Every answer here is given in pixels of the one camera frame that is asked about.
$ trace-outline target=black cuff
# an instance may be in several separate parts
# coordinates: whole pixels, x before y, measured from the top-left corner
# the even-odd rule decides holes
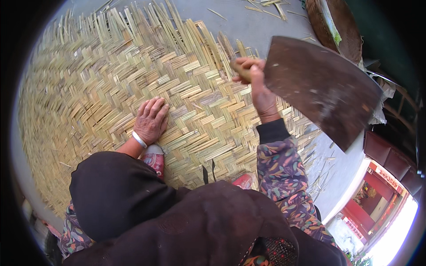
[[[259,132],[259,144],[285,140],[290,136],[282,118],[256,127]]]

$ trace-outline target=hand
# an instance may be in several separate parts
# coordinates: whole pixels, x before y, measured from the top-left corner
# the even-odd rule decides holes
[[[138,110],[133,130],[149,146],[156,142],[167,128],[169,105],[159,96],[144,102]]]
[[[260,59],[250,59],[248,57],[240,57],[235,60],[237,64],[241,64],[243,68],[250,69],[251,75],[251,98],[254,108],[257,110],[262,124],[280,119],[276,108],[276,95],[266,88],[263,79],[263,69],[265,61]],[[233,77],[233,81],[241,81],[242,84],[249,84],[241,76]]]

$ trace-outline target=shoe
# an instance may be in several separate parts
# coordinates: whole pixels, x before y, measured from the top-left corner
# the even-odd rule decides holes
[[[236,185],[242,189],[250,189],[253,182],[256,181],[256,175],[253,173],[246,173],[240,176],[237,180],[232,182],[233,185]]]
[[[157,176],[164,181],[164,152],[160,146],[149,145],[141,160],[151,166],[157,172]]]

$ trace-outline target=cleaver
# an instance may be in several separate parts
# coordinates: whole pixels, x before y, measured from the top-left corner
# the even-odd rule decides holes
[[[230,66],[251,82],[249,69]],[[265,85],[325,132],[344,152],[364,130],[381,87],[338,53],[302,40],[273,36]]]

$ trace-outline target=gray ground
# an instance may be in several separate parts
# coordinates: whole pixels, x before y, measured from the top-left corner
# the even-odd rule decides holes
[[[105,2],[106,0],[69,0],[64,3],[52,19],[65,14],[67,9],[73,10],[74,16],[81,13],[87,15]],[[130,4],[129,0],[114,0],[112,4],[116,2],[117,4],[115,4],[114,7],[116,7],[118,11],[121,11],[124,6]],[[291,3],[291,5],[282,5],[284,11],[290,10],[306,15],[306,11],[302,9],[299,0],[288,0],[288,2]],[[138,6],[147,5],[148,3],[149,1],[136,1]],[[269,14],[245,9],[244,6],[251,6],[251,4],[244,0],[174,0],[174,3],[182,19],[191,18],[192,20],[203,20],[214,36],[217,36],[217,33],[222,31],[228,36],[234,46],[235,39],[242,40],[246,46],[252,47],[253,51],[254,48],[257,48],[260,57],[267,57],[269,42],[273,35],[304,38],[310,36],[307,33],[311,33],[312,37],[316,39],[310,23],[303,16],[286,12],[288,21],[283,22]],[[218,17],[216,14],[207,10],[207,8],[220,13],[227,18],[228,21]],[[266,10],[278,14],[273,6],[266,7]],[[22,142],[19,138],[19,128],[16,121],[17,116],[15,113],[11,145],[14,151],[14,165],[18,166],[16,167],[19,174],[18,181],[22,191],[33,206],[35,212],[59,231],[62,231],[63,221],[45,208],[44,203],[35,190],[31,172],[22,151]],[[329,149],[331,140],[324,133],[316,138],[315,142],[317,146],[315,148],[316,153],[314,157],[317,159],[308,173],[310,183],[315,180],[318,176],[318,171],[323,167],[323,158],[330,157],[333,151],[333,157],[336,157],[334,161],[330,161],[331,163],[327,162],[324,167],[323,172],[334,164],[334,167],[330,170],[327,185],[322,187],[323,192],[319,194],[315,201],[315,204],[321,211],[322,217],[326,217],[331,212],[340,197],[350,186],[361,160],[364,157],[362,152],[362,139],[362,137],[359,137],[352,146],[352,150],[345,154],[336,145]]]

